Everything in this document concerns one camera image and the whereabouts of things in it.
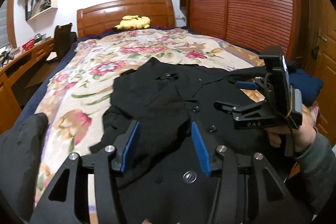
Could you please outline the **right hand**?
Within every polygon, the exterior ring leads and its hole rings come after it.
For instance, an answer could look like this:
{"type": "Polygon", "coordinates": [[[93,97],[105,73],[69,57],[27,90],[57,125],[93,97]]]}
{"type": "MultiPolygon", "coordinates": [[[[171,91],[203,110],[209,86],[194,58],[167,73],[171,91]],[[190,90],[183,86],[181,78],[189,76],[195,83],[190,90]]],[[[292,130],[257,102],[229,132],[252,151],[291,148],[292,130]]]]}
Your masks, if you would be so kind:
{"type": "Polygon", "coordinates": [[[302,125],[297,130],[291,129],[288,126],[270,127],[265,130],[268,133],[271,146],[276,148],[279,148],[282,143],[280,136],[289,135],[296,152],[302,152],[309,148],[317,135],[306,114],[302,115],[302,125]]]}

